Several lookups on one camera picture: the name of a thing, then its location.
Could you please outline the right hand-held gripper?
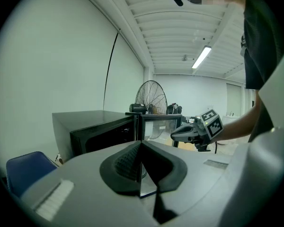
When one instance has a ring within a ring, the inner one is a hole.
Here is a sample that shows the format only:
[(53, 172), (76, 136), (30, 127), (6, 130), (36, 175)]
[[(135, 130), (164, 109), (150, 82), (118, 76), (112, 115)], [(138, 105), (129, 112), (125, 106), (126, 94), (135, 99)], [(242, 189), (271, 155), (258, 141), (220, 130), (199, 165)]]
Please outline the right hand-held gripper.
[(194, 118), (193, 124), (185, 124), (176, 128), (171, 133), (171, 138), (177, 142), (191, 142), (198, 152), (208, 152), (207, 146), (216, 136), (223, 131), (223, 124), (219, 114), (214, 110)]

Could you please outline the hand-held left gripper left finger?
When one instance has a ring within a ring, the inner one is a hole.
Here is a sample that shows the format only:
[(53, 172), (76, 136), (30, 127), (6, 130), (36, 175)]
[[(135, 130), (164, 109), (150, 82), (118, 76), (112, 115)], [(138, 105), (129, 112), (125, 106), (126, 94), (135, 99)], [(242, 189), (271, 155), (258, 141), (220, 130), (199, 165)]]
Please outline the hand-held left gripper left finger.
[(115, 193), (100, 176), (102, 161), (127, 146), (115, 145), (69, 160), (30, 186), (21, 200), (34, 210), (60, 181), (66, 180), (74, 187), (50, 224), (157, 224), (137, 196)]

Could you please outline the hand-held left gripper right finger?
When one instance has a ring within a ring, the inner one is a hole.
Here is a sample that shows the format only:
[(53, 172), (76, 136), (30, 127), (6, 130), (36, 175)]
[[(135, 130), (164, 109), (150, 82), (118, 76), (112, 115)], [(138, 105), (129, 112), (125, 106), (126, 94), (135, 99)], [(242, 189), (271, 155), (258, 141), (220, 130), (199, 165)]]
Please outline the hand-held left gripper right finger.
[(182, 159), (187, 173), (180, 186), (161, 194), (168, 218), (221, 218), (238, 184), (238, 149), (232, 155), (154, 146)]

